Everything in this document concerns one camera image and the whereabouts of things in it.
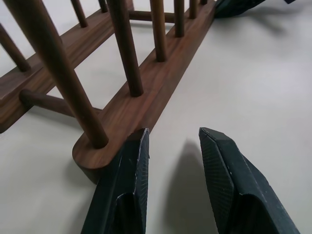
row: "wooden dowel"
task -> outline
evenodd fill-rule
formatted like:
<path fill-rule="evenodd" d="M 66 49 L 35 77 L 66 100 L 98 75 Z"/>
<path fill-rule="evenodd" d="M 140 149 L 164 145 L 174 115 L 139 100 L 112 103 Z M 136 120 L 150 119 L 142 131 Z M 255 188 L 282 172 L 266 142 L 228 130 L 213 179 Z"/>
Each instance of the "wooden dowel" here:
<path fill-rule="evenodd" d="M 167 59 L 167 43 L 165 31 L 165 15 L 163 0 L 150 0 L 156 59 L 164 62 Z"/>
<path fill-rule="evenodd" d="M 6 50 L 8 55 L 14 61 L 16 66 L 21 72 L 26 72 L 31 69 L 30 65 L 21 54 L 20 50 L 16 47 L 10 36 L 7 34 L 6 30 L 0 24 L 0 43 Z"/>
<path fill-rule="evenodd" d="M 208 3 L 208 0 L 200 0 L 200 4 L 206 5 Z"/>
<path fill-rule="evenodd" d="M 103 127 L 64 51 L 56 29 L 40 0 L 4 0 L 16 22 L 54 79 L 95 148 L 108 143 Z"/>
<path fill-rule="evenodd" d="M 196 19 L 197 17 L 197 0 L 190 0 L 190 11 L 189 11 L 189 18 Z"/>
<path fill-rule="evenodd" d="M 19 98 L 30 108 L 32 106 L 38 106 L 50 111 L 54 111 L 66 116 L 74 117 L 73 112 L 67 105 L 64 99 L 53 97 L 46 94 L 32 92 L 30 90 L 24 89 L 19 93 Z M 94 108 L 95 112 L 99 114 L 102 110 Z"/>
<path fill-rule="evenodd" d="M 85 28 L 88 26 L 86 17 L 84 15 L 83 9 L 81 7 L 80 1 L 79 0 L 71 0 L 73 8 L 75 10 L 76 16 L 78 18 L 79 24 L 81 28 Z"/>
<path fill-rule="evenodd" d="M 175 36 L 184 36 L 184 0 L 175 0 Z"/>
<path fill-rule="evenodd" d="M 150 11 L 128 11 L 131 20 L 152 21 L 152 13 Z M 165 22 L 174 23 L 174 13 L 165 12 Z"/>
<path fill-rule="evenodd" d="M 98 0 L 102 13 L 108 12 L 105 0 Z"/>
<path fill-rule="evenodd" d="M 128 80 L 130 94 L 133 97 L 141 96 L 143 87 L 126 2 L 125 0 L 107 0 L 107 4 Z"/>

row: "wooden dish rack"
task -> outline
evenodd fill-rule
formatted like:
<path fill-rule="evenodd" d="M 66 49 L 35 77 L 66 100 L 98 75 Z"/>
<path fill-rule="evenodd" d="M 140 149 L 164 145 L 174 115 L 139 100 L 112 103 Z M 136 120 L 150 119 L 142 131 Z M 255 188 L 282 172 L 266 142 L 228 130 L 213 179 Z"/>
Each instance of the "wooden dish rack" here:
<path fill-rule="evenodd" d="M 73 159 L 94 182 L 127 137 L 150 131 L 167 105 L 214 19 L 214 0 L 174 0 L 164 13 L 163 0 L 150 0 L 151 12 L 135 11 L 132 0 L 99 0 L 100 9 L 85 17 L 71 0 L 79 24 L 59 36 L 41 0 L 3 0 L 36 54 L 25 59 L 0 25 L 0 43 L 17 67 L 0 78 L 0 132 L 33 105 L 75 117 L 83 135 Z M 129 20 L 152 21 L 155 49 L 139 66 Z M 175 25 L 165 34 L 165 23 Z M 75 71 L 115 33 L 127 82 L 103 110 L 93 108 Z M 57 86 L 64 99 L 47 93 Z"/>

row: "white surface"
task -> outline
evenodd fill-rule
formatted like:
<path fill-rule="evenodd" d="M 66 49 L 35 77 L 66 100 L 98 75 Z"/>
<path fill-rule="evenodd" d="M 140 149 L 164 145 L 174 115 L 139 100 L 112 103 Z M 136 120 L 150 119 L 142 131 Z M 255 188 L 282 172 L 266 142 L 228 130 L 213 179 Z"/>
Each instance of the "white surface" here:
<path fill-rule="evenodd" d="M 89 15 L 96 0 L 82 0 Z M 45 0 L 59 33 L 77 23 L 70 1 Z M 136 0 L 148 10 L 149 1 Z M 173 1 L 165 1 L 172 11 Z M 312 4 L 268 0 L 216 20 L 150 136 L 147 234 L 216 233 L 198 129 L 233 138 L 267 177 L 302 234 L 312 232 Z M 0 2 L 0 21 L 33 53 Z M 150 24 L 133 23 L 139 63 L 154 47 Z M 14 67 L 0 48 L 0 76 Z M 95 107 L 125 82 L 115 37 L 76 72 Z M 50 94 L 60 97 L 53 89 Z M 33 108 L 0 136 L 0 233 L 76 234 L 95 186 L 73 163 L 77 122 Z"/>

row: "wooden base rail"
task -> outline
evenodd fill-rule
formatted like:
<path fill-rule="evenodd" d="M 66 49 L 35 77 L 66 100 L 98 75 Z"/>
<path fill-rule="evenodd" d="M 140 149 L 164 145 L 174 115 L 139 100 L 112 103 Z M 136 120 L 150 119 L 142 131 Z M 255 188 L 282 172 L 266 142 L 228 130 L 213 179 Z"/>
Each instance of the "wooden base rail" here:
<path fill-rule="evenodd" d="M 73 148 L 74 161 L 94 183 L 133 131 L 141 128 L 152 131 L 210 28 L 214 11 L 215 1 L 209 0 L 208 4 L 198 6 L 196 19 L 185 19 L 184 37 L 176 38 L 174 27 L 167 33 L 165 62 L 156 61 L 155 50 L 145 59 L 140 65 L 143 95 L 131 97 L 125 83 L 105 106 L 98 115 L 110 139 L 104 148 L 92 148 L 86 134 L 77 141 Z"/>
<path fill-rule="evenodd" d="M 47 94 L 40 94 L 24 89 L 20 92 L 19 97 L 27 108 L 38 106 L 50 111 L 54 111 L 66 116 L 74 117 L 73 112 L 64 99 L 53 97 Z M 94 108 L 96 114 L 102 110 Z"/>

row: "walnut wood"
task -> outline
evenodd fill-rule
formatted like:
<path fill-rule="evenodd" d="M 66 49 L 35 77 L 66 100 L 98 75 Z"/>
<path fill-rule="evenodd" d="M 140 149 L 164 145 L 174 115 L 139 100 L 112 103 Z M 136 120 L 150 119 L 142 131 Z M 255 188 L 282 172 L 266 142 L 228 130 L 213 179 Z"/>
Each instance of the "walnut wood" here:
<path fill-rule="evenodd" d="M 52 75 L 60 93 L 95 148 L 108 143 L 103 127 L 66 56 L 59 36 L 40 0 L 4 0 L 34 50 Z"/>
<path fill-rule="evenodd" d="M 131 20 L 152 21 L 152 13 L 150 11 L 128 11 Z M 174 23 L 174 13 L 165 12 L 165 22 Z"/>
<path fill-rule="evenodd" d="M 25 60 L 20 50 L 16 47 L 10 36 L 7 34 L 6 30 L 3 28 L 1 23 L 0 23 L 0 43 L 21 72 L 26 72 L 31 69 L 30 65 Z"/>
<path fill-rule="evenodd" d="M 102 13 L 108 12 L 105 0 L 98 0 Z"/>
<path fill-rule="evenodd" d="M 23 89 L 19 93 L 19 97 L 27 108 L 31 108 L 32 106 L 38 106 L 50 111 L 58 112 L 66 116 L 74 117 L 73 112 L 71 111 L 64 99 L 32 92 L 27 89 Z M 98 108 L 94 108 L 94 110 L 97 114 L 102 111 Z"/>
<path fill-rule="evenodd" d="M 127 84 L 124 84 L 98 115 L 110 138 L 105 148 L 95 150 L 86 134 L 80 137 L 73 148 L 73 158 L 86 175 L 96 177 L 133 131 L 153 129 L 204 39 L 214 19 L 214 11 L 214 0 L 204 6 L 199 5 L 197 18 L 185 20 L 185 36 L 182 38 L 176 38 L 172 28 L 166 36 L 168 60 L 157 62 L 153 50 L 140 65 L 144 94 L 131 98 Z"/>
<path fill-rule="evenodd" d="M 164 62 L 167 59 L 165 15 L 163 0 L 150 0 L 156 59 Z"/>
<path fill-rule="evenodd" d="M 127 6 L 129 10 L 133 10 L 132 0 L 127 0 Z M 77 24 L 61 36 L 66 54 L 74 67 L 114 33 L 108 13 L 103 14 L 98 10 L 87 21 L 87 28 L 82 29 Z M 0 133 L 28 111 L 19 99 L 22 89 L 46 94 L 55 86 L 37 54 L 28 58 L 27 62 L 32 67 L 30 71 L 21 73 L 16 67 L 0 78 Z"/>
<path fill-rule="evenodd" d="M 195 19 L 197 17 L 197 6 L 198 1 L 197 0 L 190 0 L 190 19 Z"/>
<path fill-rule="evenodd" d="M 184 36 L 184 0 L 175 0 L 175 36 Z"/>
<path fill-rule="evenodd" d="M 133 42 L 126 1 L 107 0 L 107 4 L 111 14 L 130 94 L 133 97 L 141 96 L 144 91 L 138 68 L 137 55 Z"/>
<path fill-rule="evenodd" d="M 83 9 L 81 7 L 79 0 L 71 0 L 73 8 L 75 10 L 76 16 L 78 18 L 79 24 L 82 28 L 85 28 L 88 26 L 86 17 L 84 16 Z"/>

